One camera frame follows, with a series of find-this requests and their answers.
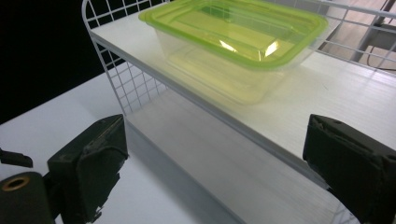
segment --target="green plastic container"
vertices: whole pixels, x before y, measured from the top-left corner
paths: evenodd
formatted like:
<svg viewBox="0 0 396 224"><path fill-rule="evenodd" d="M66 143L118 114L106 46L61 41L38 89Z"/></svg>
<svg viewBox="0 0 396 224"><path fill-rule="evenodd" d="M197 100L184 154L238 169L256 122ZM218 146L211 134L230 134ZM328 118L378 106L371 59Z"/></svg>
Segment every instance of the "green plastic container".
<svg viewBox="0 0 396 224"><path fill-rule="evenodd" d="M241 104L260 101L328 26L318 14L260 0L176 0L139 19L156 29L170 64Z"/></svg>
<svg viewBox="0 0 396 224"><path fill-rule="evenodd" d="M176 0L139 19L252 68L290 63L327 27L318 14L253 0Z"/></svg>

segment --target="wire rack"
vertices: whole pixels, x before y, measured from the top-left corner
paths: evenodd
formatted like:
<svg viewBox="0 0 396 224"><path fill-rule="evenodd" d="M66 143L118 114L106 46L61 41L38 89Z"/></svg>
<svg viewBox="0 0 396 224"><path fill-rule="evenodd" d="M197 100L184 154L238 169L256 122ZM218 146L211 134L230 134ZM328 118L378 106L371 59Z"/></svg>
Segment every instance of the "wire rack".
<svg viewBox="0 0 396 224"><path fill-rule="evenodd" d="M381 2L380 6L353 4L358 0L267 0L288 7L316 12L329 21L330 31L320 37L317 49L329 56L358 63L361 66L395 73L396 69L396 13L395 0ZM82 16L92 43L117 95L120 106L128 115L167 87L139 67L127 62L96 41L91 30L107 23L128 17L140 10L156 6L167 0L83 0ZM366 4L380 1L363 1ZM340 204L332 224L359 223Z"/></svg>

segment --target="white table surface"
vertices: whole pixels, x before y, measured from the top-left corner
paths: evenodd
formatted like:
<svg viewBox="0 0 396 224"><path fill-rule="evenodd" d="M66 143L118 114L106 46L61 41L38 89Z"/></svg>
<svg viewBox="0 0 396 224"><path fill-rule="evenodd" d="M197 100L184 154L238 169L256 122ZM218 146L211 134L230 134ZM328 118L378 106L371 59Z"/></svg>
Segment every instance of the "white table surface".
<svg viewBox="0 0 396 224"><path fill-rule="evenodd" d="M34 168L0 164L0 179L21 172L44 175L47 160L95 121L121 113L106 75L96 77L0 126L0 147L30 156ZM200 223L139 159L120 170L100 223Z"/></svg>

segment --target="metal grid panel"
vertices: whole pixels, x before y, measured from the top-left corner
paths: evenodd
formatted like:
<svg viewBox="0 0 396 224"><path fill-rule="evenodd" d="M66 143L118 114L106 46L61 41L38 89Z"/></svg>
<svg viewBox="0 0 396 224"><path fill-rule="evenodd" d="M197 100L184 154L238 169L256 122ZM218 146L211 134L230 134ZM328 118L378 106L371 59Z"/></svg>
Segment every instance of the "metal grid panel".
<svg viewBox="0 0 396 224"><path fill-rule="evenodd" d="M264 1L313 11L326 17L331 29L327 35L319 38L323 44L318 51L374 69L395 71L396 13L390 12L394 0L384 1L384 5L379 9L351 6L347 0ZM84 0L82 15L90 32L95 27L163 2L168 0ZM125 62L94 39L92 42L124 114L132 113L167 89L161 82L133 64ZM332 224L338 223L353 224L359 221L340 203L332 221Z"/></svg>
<svg viewBox="0 0 396 224"><path fill-rule="evenodd" d="M163 2L165 0L111 0L111 2L109 0L86 0L82 5L82 16L90 33L90 30L95 27ZM92 38L92 42L125 115L134 112L167 89L160 81L126 62L117 53L103 47L94 38Z"/></svg>
<svg viewBox="0 0 396 224"><path fill-rule="evenodd" d="M382 7L352 6L347 0L267 0L316 12L330 22L330 33L319 51L353 63L390 72L396 70L396 7L394 0Z"/></svg>
<svg viewBox="0 0 396 224"><path fill-rule="evenodd" d="M116 53L98 43L94 44L124 114L132 113L167 89L157 79L126 62Z"/></svg>

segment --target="container lid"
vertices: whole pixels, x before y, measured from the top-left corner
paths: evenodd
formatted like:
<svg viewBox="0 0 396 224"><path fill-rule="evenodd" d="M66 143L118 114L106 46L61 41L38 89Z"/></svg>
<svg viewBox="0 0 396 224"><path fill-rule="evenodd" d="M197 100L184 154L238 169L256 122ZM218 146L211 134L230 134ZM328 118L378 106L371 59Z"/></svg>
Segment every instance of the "container lid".
<svg viewBox="0 0 396 224"><path fill-rule="evenodd" d="M318 14L259 0L176 0L143 11L139 19L259 69L286 65L328 25Z"/></svg>

